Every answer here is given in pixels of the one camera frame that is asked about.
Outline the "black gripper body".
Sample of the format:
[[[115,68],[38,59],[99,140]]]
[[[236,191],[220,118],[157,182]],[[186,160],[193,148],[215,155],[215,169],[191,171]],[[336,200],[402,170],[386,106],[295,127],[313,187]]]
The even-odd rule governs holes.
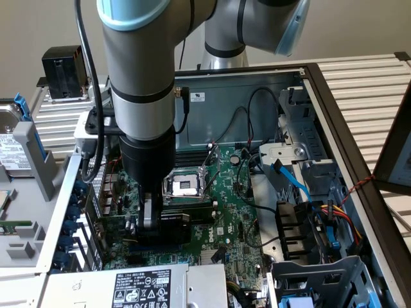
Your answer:
[[[119,138],[123,167],[145,192],[156,190],[175,166],[176,134],[169,128],[149,141]]]

